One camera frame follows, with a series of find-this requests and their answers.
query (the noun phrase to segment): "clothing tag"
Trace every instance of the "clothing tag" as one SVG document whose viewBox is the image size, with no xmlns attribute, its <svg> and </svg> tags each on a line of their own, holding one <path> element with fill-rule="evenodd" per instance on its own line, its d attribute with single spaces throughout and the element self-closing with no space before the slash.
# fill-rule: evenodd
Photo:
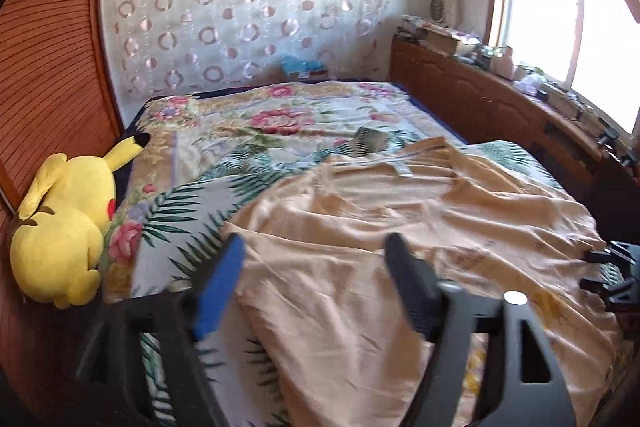
<svg viewBox="0 0 640 427">
<path fill-rule="evenodd" d="M 402 178 L 410 178 L 413 176 L 411 169 L 402 160 L 384 160 L 384 163 L 391 165 L 398 176 L 402 176 Z"/>
</svg>

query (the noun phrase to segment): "red cheek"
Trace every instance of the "red cheek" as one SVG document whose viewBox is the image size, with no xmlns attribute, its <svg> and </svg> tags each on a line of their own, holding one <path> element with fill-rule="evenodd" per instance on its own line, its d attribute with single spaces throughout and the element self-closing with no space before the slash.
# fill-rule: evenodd
<svg viewBox="0 0 640 427">
<path fill-rule="evenodd" d="M 113 214 L 116 213 L 116 200 L 110 200 L 107 204 L 107 216 L 109 220 L 113 219 Z"/>
</svg>

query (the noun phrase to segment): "peach colored shirt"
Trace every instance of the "peach colored shirt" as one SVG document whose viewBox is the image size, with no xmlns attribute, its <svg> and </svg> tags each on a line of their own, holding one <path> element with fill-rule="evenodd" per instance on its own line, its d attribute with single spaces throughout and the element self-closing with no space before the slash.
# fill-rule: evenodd
<svg viewBox="0 0 640 427">
<path fill-rule="evenodd" d="M 601 248 L 593 217 L 560 190 L 463 155 L 444 139 L 394 156 L 334 156 L 238 212 L 238 296 L 280 372 L 293 425 L 396 427 L 430 345 L 411 330 L 383 260 L 400 232 L 440 277 L 472 293 L 529 296 L 586 425 L 607 387 L 620 330 L 578 287 Z M 456 423 L 469 419 L 484 358 L 476 335 Z"/>
</svg>

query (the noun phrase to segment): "plush toy head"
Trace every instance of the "plush toy head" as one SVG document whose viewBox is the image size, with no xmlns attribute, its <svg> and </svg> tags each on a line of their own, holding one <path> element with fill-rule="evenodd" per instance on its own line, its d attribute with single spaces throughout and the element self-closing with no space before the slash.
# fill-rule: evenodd
<svg viewBox="0 0 640 427">
<path fill-rule="evenodd" d="M 112 172 L 148 143 L 140 134 L 119 142 L 104 158 L 70 160 L 54 154 L 40 166 L 18 208 L 10 259 L 20 289 L 58 308 L 87 304 L 100 285 L 95 267 L 115 212 Z"/>
</svg>

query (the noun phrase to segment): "window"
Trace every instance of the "window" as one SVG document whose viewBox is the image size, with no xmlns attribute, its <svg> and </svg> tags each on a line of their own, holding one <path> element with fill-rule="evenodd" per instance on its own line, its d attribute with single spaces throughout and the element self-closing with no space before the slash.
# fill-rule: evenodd
<svg viewBox="0 0 640 427">
<path fill-rule="evenodd" d="M 500 44 L 640 134 L 640 25 L 624 0 L 504 0 Z"/>
</svg>

